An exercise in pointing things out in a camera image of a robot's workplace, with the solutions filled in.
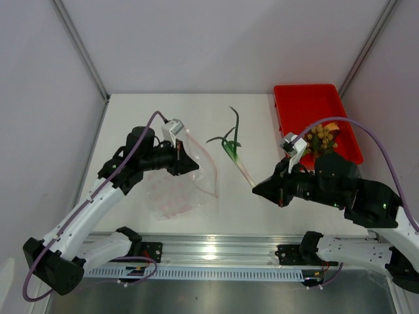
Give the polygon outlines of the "clear pink-dotted zip bag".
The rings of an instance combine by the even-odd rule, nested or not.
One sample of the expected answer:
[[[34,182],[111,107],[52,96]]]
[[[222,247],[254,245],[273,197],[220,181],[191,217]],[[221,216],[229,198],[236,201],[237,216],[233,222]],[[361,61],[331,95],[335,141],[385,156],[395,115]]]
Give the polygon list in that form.
[[[144,177],[147,208],[160,219],[171,219],[218,203],[218,172],[213,158],[189,130],[183,135],[185,150],[199,169],[180,176],[172,176],[162,169],[148,172]]]

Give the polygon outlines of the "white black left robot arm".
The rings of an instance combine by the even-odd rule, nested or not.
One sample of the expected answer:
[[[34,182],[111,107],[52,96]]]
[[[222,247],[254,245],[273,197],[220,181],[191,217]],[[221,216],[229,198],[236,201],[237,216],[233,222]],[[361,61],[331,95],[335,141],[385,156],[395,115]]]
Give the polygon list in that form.
[[[163,140],[155,144],[155,131],[135,127],[112,158],[98,172],[93,186],[61,223],[42,239],[29,238],[23,246],[29,276],[36,276],[61,296],[72,292],[85,273],[110,261],[144,260],[142,236],[123,226],[87,247],[82,244],[98,222],[148,171],[164,169],[180,176],[200,168],[189,148],[189,131],[172,120],[162,127]]]

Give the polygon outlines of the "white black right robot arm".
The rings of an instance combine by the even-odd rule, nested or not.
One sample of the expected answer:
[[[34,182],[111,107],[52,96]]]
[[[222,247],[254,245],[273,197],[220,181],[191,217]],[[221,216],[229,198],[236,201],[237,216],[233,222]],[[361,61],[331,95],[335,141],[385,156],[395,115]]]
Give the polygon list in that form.
[[[385,243],[353,242],[319,232],[305,233],[300,259],[308,265],[337,262],[389,277],[398,287],[418,292],[418,232],[401,198],[386,184],[359,177],[357,166],[337,153],[321,156],[311,172],[283,158],[273,174],[252,192],[279,207],[293,198],[334,207],[346,220],[382,236]]]

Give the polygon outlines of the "green spring onion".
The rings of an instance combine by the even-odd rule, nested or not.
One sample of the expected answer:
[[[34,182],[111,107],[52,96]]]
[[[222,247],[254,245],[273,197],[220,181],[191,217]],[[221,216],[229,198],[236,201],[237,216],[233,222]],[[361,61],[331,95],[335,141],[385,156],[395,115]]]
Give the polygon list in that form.
[[[210,143],[212,141],[220,141],[221,147],[227,154],[227,156],[230,158],[232,163],[237,167],[237,169],[240,171],[240,173],[243,175],[245,180],[249,183],[251,188],[256,187],[255,181],[251,178],[251,175],[247,171],[245,165],[241,161],[239,154],[238,154],[238,148],[242,145],[238,141],[238,130],[240,125],[240,116],[238,114],[238,111],[230,107],[230,109],[235,114],[235,124],[234,126],[226,132],[223,136],[216,136],[208,139],[206,143]]]

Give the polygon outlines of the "brown longan fruit bunch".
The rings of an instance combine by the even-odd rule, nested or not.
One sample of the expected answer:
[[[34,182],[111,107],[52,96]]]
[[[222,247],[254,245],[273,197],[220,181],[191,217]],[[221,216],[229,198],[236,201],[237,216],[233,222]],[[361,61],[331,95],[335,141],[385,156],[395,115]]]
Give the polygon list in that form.
[[[304,140],[308,145],[303,156],[311,155],[313,160],[316,160],[320,156],[334,152],[338,147],[337,137],[340,130],[329,133],[323,128],[322,124],[318,124],[304,135]]]

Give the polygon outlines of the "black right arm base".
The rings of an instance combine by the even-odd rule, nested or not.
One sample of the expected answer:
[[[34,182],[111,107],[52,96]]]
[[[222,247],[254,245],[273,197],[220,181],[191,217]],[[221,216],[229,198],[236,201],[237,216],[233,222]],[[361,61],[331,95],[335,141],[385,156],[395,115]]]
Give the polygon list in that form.
[[[339,262],[322,260],[318,249],[309,249],[296,244],[281,244],[274,253],[281,266],[338,266]]]

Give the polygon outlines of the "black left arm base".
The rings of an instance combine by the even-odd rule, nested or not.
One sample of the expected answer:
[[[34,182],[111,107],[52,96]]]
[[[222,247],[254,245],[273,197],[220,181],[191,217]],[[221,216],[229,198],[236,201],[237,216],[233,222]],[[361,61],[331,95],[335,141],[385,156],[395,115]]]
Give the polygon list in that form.
[[[134,246],[129,256],[141,256],[148,257],[160,263],[163,253],[163,243],[161,242],[137,242],[134,243]]]

